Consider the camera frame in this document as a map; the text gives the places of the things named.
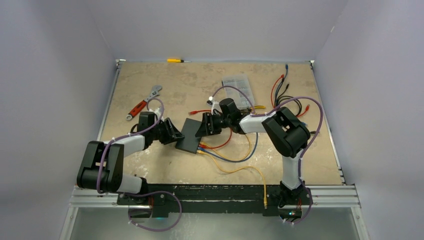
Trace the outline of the black network switch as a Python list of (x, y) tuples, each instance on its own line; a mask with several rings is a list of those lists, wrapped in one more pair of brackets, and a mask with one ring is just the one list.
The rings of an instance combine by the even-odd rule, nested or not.
[(187, 153), (196, 154), (202, 139), (201, 137), (196, 137), (196, 133), (199, 130), (201, 124), (201, 121), (186, 118), (181, 130), (184, 138), (179, 139), (176, 142), (175, 148)]

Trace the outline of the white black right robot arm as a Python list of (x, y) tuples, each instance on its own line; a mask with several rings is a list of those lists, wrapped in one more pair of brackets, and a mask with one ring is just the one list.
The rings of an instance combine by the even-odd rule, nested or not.
[(221, 114), (204, 113), (195, 136), (218, 135), (226, 128), (240, 135), (266, 133), (277, 152), (282, 155), (281, 182), (284, 187), (280, 196), (288, 204), (298, 200), (301, 195), (299, 187), (302, 185), (299, 162), (311, 137), (306, 126), (286, 107), (257, 116), (243, 113), (232, 98), (225, 98), (218, 105)]

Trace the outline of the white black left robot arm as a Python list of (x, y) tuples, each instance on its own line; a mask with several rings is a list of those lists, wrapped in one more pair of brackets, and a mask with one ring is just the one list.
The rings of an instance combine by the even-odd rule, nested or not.
[(98, 193), (125, 193), (138, 205), (149, 199), (144, 177), (124, 174), (124, 158), (146, 150), (154, 141), (168, 145), (184, 139), (170, 118), (143, 111), (131, 131), (110, 141), (90, 141), (76, 177), (76, 184)]

